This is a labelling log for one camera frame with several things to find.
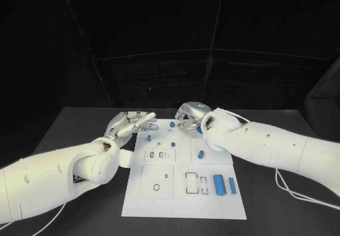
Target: black table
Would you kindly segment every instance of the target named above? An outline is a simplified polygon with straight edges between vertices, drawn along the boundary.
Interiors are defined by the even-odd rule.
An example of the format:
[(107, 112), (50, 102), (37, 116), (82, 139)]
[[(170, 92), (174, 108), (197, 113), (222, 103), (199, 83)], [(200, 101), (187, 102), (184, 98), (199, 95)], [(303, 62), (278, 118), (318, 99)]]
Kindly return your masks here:
[[(35, 154), (89, 143), (101, 137), (121, 111), (153, 111), (173, 118), (176, 109), (63, 108)], [(233, 111), (251, 121), (275, 125), (316, 137), (298, 111)], [(135, 136), (124, 149), (134, 149)], [(121, 217), (130, 169), (118, 168), (107, 185), (71, 201), (40, 236), (328, 236), (340, 235), (340, 211), (292, 198), (277, 187), (274, 169), (233, 157), (248, 220)], [(281, 172), (290, 188), (340, 205), (336, 194), (317, 182)], [(14, 222), (1, 235), (30, 236), (53, 218), (59, 208)]]

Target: black backdrop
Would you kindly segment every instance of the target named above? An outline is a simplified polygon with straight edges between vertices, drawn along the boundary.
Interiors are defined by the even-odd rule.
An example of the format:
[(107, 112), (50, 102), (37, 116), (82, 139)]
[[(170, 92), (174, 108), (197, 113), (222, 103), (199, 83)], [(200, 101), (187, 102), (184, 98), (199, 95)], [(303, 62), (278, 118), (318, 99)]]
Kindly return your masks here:
[(339, 55), (339, 0), (69, 3), (120, 107), (292, 109)]

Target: robotic hand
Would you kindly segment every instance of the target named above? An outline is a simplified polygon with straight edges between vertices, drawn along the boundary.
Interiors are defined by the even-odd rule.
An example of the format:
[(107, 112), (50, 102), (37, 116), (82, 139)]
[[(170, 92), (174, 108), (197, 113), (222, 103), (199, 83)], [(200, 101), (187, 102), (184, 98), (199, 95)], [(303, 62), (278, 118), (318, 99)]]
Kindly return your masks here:
[(158, 130), (154, 113), (121, 112), (111, 120), (102, 138), (24, 159), (0, 170), (0, 224), (36, 216), (105, 184), (114, 177), (120, 149), (131, 134)]
[(215, 150), (228, 150), (232, 155), (255, 164), (308, 177), (340, 196), (339, 143), (251, 122), (220, 108), (212, 111), (209, 106), (199, 102), (184, 103), (174, 118), (183, 119), (186, 115), (189, 121), (177, 126), (194, 129), (200, 125), (203, 138)]

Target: hole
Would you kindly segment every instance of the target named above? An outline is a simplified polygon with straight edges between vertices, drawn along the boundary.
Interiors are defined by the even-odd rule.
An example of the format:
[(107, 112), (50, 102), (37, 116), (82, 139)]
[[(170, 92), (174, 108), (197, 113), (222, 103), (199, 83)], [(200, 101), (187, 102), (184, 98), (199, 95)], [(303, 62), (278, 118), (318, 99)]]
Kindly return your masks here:
[(26, 182), (26, 183), (30, 182), (30, 177), (29, 177), (29, 175), (24, 175), (24, 182)]
[(62, 165), (58, 164), (58, 170), (59, 170), (59, 173), (62, 173)]
[(154, 191), (158, 191), (158, 190), (160, 190), (160, 185), (156, 184), (156, 185), (154, 185)]

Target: white board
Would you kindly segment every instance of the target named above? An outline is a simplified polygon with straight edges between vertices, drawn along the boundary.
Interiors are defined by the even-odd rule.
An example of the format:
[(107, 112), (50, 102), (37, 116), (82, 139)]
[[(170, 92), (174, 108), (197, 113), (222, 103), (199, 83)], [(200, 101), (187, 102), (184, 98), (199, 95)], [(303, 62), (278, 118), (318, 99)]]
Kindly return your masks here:
[[(231, 154), (215, 152), (196, 130), (170, 128), (171, 121), (174, 124), (179, 123), (174, 119), (160, 119), (157, 121), (160, 130), (140, 132), (137, 135), (122, 216), (246, 219)], [(197, 152), (196, 148), (205, 149), (203, 159), (197, 158), (203, 162), (196, 160), (199, 154), (193, 153)], [(153, 161), (148, 158), (150, 150), (147, 151), (147, 149), (176, 150), (176, 157), (161, 160), (158, 158)], [(173, 167), (171, 178), (166, 173), (166, 169), (170, 167)], [(186, 173), (197, 174), (197, 194), (186, 192)], [(213, 175), (223, 175), (226, 187), (223, 196), (216, 195)], [(228, 180), (231, 177), (233, 177), (236, 194), (231, 194)]]

